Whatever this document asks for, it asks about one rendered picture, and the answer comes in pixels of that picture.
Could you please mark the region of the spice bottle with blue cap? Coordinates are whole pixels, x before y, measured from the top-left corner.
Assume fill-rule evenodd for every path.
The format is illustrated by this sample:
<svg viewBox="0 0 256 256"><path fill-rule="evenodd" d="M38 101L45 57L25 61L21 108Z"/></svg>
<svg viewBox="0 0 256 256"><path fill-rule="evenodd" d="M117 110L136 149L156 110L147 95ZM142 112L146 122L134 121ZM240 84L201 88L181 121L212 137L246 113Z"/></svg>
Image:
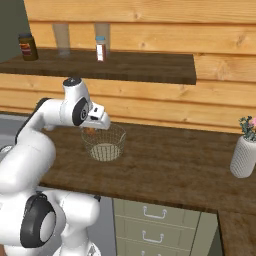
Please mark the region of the spice bottle with blue cap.
<svg viewBox="0 0 256 256"><path fill-rule="evenodd" d="M106 40L104 36L96 37L97 61L104 62L106 59Z"/></svg>

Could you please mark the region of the pale green drawer front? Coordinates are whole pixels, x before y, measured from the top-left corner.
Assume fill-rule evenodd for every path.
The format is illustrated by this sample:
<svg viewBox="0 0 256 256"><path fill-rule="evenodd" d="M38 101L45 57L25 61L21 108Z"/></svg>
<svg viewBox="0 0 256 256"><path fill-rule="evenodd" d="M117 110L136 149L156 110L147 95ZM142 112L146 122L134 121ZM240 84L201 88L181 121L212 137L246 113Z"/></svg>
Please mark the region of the pale green drawer front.
<svg viewBox="0 0 256 256"><path fill-rule="evenodd" d="M164 234L164 240L158 246L166 246L181 250L190 250L194 240L195 230L173 227L164 224L155 224L145 221L138 221L121 216L115 217L116 235L120 238L127 238L134 241L148 243L142 240L142 231L158 235Z"/></svg>
<svg viewBox="0 0 256 256"><path fill-rule="evenodd" d="M123 238L116 239L118 256L140 256L141 251L160 253L162 256L190 256L189 251L181 251L134 242Z"/></svg>
<svg viewBox="0 0 256 256"><path fill-rule="evenodd" d="M147 206L154 211L160 209L166 209L168 211L167 216L163 220L150 219L143 215L143 207ZM195 228L198 223L200 213L198 211L186 210L181 208L174 208L168 206L161 206L155 204L147 204L142 202L124 200L120 206L120 212L126 216L135 219L147 220L162 224Z"/></svg>

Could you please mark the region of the grey metal sink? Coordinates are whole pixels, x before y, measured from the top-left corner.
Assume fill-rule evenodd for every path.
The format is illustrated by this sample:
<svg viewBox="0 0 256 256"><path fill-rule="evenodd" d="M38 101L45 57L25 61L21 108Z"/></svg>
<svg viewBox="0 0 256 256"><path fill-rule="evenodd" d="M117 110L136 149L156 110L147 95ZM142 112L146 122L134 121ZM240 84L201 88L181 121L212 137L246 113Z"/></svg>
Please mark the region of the grey metal sink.
<svg viewBox="0 0 256 256"><path fill-rule="evenodd" d="M0 114L0 161L15 145L15 136L28 116Z"/></svg>

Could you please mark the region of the dark wooden wall shelf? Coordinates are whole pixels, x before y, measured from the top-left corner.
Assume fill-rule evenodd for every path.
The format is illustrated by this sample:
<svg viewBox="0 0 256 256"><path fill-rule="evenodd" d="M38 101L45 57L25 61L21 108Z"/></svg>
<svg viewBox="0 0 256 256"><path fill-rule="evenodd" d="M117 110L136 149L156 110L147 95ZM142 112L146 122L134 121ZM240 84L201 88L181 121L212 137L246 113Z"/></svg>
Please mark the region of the dark wooden wall shelf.
<svg viewBox="0 0 256 256"><path fill-rule="evenodd" d="M36 61L17 56L0 63L0 73L182 85L197 81L192 54L112 51L104 62L91 50L72 50L67 57L53 49L39 49L38 54Z"/></svg>

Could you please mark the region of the white textured vase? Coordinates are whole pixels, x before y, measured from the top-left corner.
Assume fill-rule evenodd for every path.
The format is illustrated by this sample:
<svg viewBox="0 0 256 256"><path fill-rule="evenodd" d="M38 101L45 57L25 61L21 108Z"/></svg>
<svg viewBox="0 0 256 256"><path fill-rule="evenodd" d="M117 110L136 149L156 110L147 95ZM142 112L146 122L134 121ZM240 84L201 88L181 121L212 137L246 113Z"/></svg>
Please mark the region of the white textured vase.
<svg viewBox="0 0 256 256"><path fill-rule="evenodd" d="M256 166L256 142L241 136L237 143L230 163L230 171L237 178L248 178Z"/></svg>

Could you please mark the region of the green and pink flowers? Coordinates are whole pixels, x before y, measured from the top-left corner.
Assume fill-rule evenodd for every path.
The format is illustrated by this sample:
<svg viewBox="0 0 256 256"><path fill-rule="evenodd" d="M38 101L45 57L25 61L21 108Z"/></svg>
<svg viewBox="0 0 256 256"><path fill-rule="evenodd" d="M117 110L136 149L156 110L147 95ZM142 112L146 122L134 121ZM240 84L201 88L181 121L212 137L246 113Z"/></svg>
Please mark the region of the green and pink flowers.
<svg viewBox="0 0 256 256"><path fill-rule="evenodd" d="M248 142L256 142L256 117L248 116L239 119L243 137Z"/></svg>

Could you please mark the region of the pale green cabinet panel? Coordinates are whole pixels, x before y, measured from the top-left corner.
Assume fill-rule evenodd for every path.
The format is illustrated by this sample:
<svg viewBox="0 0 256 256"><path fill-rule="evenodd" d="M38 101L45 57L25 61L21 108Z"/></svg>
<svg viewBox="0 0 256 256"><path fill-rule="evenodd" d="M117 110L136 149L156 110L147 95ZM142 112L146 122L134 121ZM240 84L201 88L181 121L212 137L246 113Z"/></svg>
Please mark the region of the pale green cabinet panel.
<svg viewBox="0 0 256 256"><path fill-rule="evenodd" d="M217 227L216 214L204 212L200 214L190 256L208 256Z"/></svg>

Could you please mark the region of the grey appliance front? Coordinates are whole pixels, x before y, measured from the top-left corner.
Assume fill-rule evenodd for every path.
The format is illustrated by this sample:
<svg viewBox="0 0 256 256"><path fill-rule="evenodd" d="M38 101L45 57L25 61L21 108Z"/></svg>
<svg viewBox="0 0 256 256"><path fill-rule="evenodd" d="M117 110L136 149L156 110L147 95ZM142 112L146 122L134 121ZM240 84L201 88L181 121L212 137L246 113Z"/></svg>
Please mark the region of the grey appliance front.
<svg viewBox="0 0 256 256"><path fill-rule="evenodd" d="M89 237L102 256L116 256L116 238L113 213L113 201L109 197L101 197L100 214L97 221L88 228Z"/></svg>

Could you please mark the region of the clear drinking glass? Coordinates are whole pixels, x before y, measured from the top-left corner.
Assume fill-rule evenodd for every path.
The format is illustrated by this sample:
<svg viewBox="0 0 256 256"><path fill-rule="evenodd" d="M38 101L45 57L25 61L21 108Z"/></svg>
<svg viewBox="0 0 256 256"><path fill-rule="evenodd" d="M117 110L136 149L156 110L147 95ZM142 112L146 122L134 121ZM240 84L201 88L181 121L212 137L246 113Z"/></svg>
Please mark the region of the clear drinking glass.
<svg viewBox="0 0 256 256"><path fill-rule="evenodd" d="M106 49L110 50L110 24L109 23L95 23L94 31L96 37L104 37Z"/></svg>
<svg viewBox="0 0 256 256"><path fill-rule="evenodd" d="M68 24L53 24L52 29L58 49L58 53L61 57L67 57L70 55L70 37L69 37L69 25Z"/></svg>

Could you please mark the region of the dark brown jar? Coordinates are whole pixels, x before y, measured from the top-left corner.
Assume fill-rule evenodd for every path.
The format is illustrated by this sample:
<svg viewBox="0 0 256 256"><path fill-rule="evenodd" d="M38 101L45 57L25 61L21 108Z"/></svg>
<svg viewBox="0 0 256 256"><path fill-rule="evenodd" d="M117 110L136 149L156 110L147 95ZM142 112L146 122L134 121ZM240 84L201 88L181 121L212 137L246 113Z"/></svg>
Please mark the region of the dark brown jar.
<svg viewBox="0 0 256 256"><path fill-rule="evenodd" d="M18 36L20 50L25 61L35 61L38 59L38 52L34 37L31 33L22 33Z"/></svg>

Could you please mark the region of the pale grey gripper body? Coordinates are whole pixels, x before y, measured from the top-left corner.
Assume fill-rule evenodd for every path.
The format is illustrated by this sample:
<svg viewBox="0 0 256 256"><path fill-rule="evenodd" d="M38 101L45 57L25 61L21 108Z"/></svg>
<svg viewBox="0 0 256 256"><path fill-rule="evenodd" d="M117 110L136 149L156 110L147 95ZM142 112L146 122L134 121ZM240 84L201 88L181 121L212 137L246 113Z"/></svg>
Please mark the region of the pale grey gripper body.
<svg viewBox="0 0 256 256"><path fill-rule="evenodd" d="M90 128L108 130L110 125L111 121L106 112L104 112L101 117L91 116L89 120Z"/></svg>

